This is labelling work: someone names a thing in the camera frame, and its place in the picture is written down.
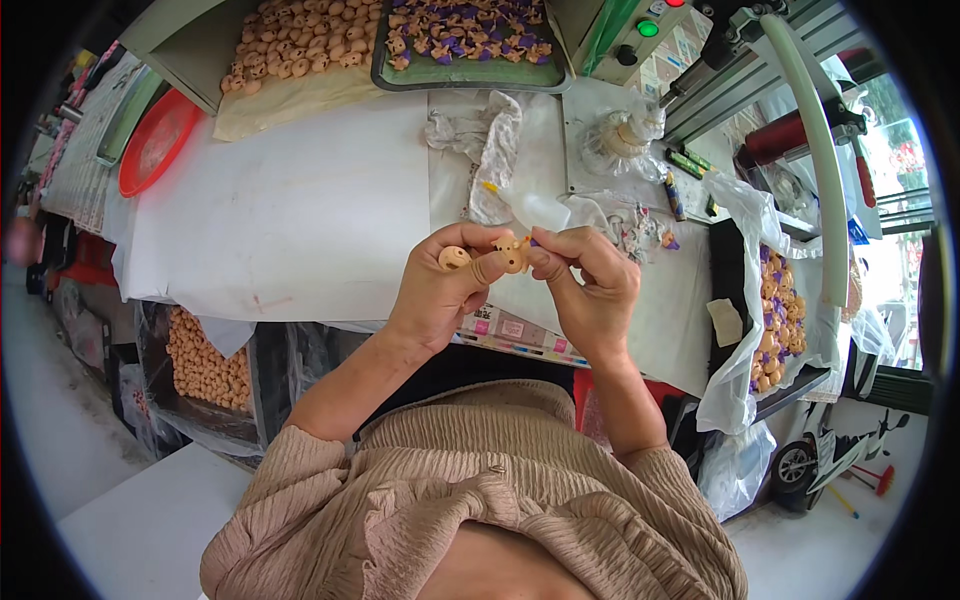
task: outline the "black knob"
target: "black knob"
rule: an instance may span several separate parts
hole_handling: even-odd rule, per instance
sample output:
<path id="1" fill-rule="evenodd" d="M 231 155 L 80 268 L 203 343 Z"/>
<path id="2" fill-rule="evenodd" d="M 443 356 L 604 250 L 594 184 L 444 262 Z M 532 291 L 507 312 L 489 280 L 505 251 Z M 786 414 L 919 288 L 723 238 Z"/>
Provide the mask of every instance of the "black knob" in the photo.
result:
<path id="1" fill-rule="evenodd" d="M 620 46 L 616 49 L 616 60 L 623 66 L 634 66 L 636 64 L 636 50 L 630 46 Z"/>

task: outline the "beige textured top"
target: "beige textured top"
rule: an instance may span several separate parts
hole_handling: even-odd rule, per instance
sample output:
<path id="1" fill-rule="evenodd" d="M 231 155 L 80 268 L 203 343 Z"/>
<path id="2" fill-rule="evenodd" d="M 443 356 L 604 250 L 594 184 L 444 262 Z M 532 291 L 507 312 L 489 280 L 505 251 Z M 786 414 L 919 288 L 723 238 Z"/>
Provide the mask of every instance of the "beige textured top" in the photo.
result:
<path id="1" fill-rule="evenodd" d="M 204 552 L 211 600 L 416 598 L 461 523 L 542 545 L 597 598 L 746 598 L 743 567 L 669 449 L 629 470 L 562 388 L 468 386 L 366 427 L 355 455 L 287 427 Z"/>

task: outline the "electric scooter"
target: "electric scooter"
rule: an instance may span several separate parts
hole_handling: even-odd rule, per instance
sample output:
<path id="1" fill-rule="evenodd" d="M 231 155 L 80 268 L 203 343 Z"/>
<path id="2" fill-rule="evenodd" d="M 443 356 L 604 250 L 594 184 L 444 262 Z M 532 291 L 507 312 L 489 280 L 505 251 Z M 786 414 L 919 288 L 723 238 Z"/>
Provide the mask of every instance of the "electric scooter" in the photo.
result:
<path id="1" fill-rule="evenodd" d="M 820 499 L 824 487 L 840 473 L 860 460 L 873 460 L 883 449 L 888 433 L 905 427 L 910 416 L 904 414 L 894 427 L 889 426 L 890 409 L 876 429 L 860 436 L 837 436 L 826 422 L 830 408 L 821 412 L 820 403 L 811 402 L 806 410 L 802 440 L 787 444 L 774 458 L 771 485 L 776 501 L 793 511 L 808 511 Z"/>

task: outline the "scooter wheel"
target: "scooter wheel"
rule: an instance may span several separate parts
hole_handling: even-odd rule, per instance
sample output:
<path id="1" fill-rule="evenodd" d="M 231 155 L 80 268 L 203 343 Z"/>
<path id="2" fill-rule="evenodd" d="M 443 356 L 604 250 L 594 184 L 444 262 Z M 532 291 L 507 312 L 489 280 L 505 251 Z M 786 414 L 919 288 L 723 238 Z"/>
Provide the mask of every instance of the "scooter wheel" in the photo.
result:
<path id="1" fill-rule="evenodd" d="M 774 458 L 774 467 L 770 473 L 774 492 L 794 493 L 806 490 L 813 481 L 816 472 L 813 448 L 806 440 L 799 440 L 784 446 Z"/>

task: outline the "glue bottle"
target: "glue bottle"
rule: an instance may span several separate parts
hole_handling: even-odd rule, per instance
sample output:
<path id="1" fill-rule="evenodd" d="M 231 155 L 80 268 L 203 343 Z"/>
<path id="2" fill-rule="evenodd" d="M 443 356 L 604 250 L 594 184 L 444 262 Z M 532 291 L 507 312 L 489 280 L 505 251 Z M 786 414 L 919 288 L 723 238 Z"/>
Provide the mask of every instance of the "glue bottle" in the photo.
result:
<path id="1" fill-rule="evenodd" d="M 570 209 L 553 198 L 534 192 L 520 192 L 509 187 L 501 189 L 489 181 L 484 181 L 483 186 L 507 203 L 516 219 L 528 229 L 536 226 L 561 231 L 570 220 Z"/>

